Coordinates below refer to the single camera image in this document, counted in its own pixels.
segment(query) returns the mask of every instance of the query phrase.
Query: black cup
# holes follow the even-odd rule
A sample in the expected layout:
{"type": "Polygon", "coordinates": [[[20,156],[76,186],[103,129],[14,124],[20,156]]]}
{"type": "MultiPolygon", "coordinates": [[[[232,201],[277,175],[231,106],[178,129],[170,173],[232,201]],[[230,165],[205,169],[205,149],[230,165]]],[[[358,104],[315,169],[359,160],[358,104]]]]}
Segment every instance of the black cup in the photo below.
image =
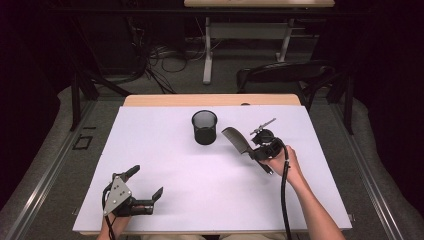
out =
{"type": "Polygon", "coordinates": [[[209,145],[216,139],[216,123],[218,118],[215,113],[202,110],[191,118],[194,127],[194,139],[201,145],[209,145]]]}

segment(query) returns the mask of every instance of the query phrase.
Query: person's arm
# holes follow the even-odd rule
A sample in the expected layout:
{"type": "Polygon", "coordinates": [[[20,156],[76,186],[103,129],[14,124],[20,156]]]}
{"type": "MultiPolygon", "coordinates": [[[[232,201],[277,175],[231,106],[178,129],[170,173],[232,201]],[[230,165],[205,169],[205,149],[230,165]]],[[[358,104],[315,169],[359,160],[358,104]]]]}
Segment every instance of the person's arm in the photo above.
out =
{"type": "MultiPolygon", "coordinates": [[[[310,238],[313,240],[345,239],[334,220],[321,205],[309,187],[309,184],[300,169],[295,151],[290,146],[287,146],[287,152],[290,159],[287,181],[292,185],[297,197],[299,198],[310,238]]],[[[284,150],[281,150],[277,157],[271,160],[262,161],[262,163],[268,164],[271,168],[273,168],[280,176],[283,174],[284,162],[284,150]]]]}
{"type": "MultiPolygon", "coordinates": [[[[131,217],[117,217],[115,219],[115,216],[111,213],[109,214],[109,219],[111,223],[113,222],[112,229],[113,233],[115,234],[115,239],[118,239],[130,222],[131,217]]],[[[102,228],[100,229],[100,233],[97,236],[97,240],[110,240],[109,227],[107,226],[105,218],[103,218],[102,228]]]]}

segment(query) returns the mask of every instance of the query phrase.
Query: white tabletop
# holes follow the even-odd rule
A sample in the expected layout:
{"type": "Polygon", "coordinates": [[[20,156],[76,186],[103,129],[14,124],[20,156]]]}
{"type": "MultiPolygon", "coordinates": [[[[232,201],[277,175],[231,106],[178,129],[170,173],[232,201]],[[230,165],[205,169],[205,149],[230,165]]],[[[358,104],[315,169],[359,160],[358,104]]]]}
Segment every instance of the white tabletop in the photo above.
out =
{"type": "MultiPolygon", "coordinates": [[[[345,207],[303,106],[121,107],[99,160],[74,231],[98,233],[103,189],[113,173],[134,165],[141,170],[128,182],[136,199],[162,198],[151,216],[135,216],[126,232],[231,233],[284,230],[281,177],[268,175],[240,155],[221,134],[226,127],[249,133],[272,118],[268,129],[296,149],[305,177],[341,229],[350,229],[345,207]],[[194,141],[192,115],[207,109],[218,116],[217,139],[209,146],[194,141]]],[[[299,201],[286,189],[290,227],[306,230],[299,201]]]]}
{"type": "Polygon", "coordinates": [[[333,7],[334,0],[185,0],[186,7],[333,7]]]}

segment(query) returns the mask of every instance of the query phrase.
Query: person's right arm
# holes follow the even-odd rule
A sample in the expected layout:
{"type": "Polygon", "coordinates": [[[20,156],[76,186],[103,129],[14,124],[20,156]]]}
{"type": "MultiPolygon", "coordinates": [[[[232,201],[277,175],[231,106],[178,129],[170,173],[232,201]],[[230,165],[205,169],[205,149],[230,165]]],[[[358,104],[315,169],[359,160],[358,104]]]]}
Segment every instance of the person's right arm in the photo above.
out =
{"type": "MultiPolygon", "coordinates": [[[[312,240],[345,239],[339,227],[309,187],[300,169],[295,151],[290,146],[287,146],[287,152],[290,159],[287,181],[292,185],[299,198],[310,238],[312,240]]],[[[277,157],[262,161],[262,163],[268,164],[280,176],[283,174],[284,162],[284,150],[281,150],[277,157]]]]}

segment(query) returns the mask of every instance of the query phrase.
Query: wooden desk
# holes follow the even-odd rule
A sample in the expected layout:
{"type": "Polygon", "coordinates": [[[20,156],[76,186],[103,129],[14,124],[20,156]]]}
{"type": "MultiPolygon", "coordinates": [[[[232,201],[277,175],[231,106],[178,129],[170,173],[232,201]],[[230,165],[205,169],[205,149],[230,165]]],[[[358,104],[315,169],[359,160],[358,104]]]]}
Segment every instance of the wooden desk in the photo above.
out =
{"type": "MultiPolygon", "coordinates": [[[[127,98],[73,230],[82,234],[99,232],[103,189],[113,173],[138,164],[141,170],[127,182],[133,196],[149,199],[160,187],[164,192],[153,215],[135,216],[126,234],[284,231],[281,177],[266,174],[220,134],[232,126],[250,139],[253,129],[274,117],[277,120],[267,129],[296,149],[317,198],[340,228],[351,228],[309,115],[295,95],[187,94],[127,98]],[[252,105],[240,106],[246,102],[252,105]],[[197,144],[193,137],[191,117],[202,109],[218,116],[217,139],[208,146],[197,144]]],[[[299,201],[289,185],[286,199],[292,230],[306,231],[299,201]]]]}
{"type": "MultiPolygon", "coordinates": [[[[186,7],[202,8],[324,8],[333,7],[334,0],[185,0],[186,7]]],[[[211,38],[283,39],[277,61],[284,62],[293,30],[294,19],[280,23],[211,23],[206,17],[206,57],[203,84],[212,80],[211,38]]]]}

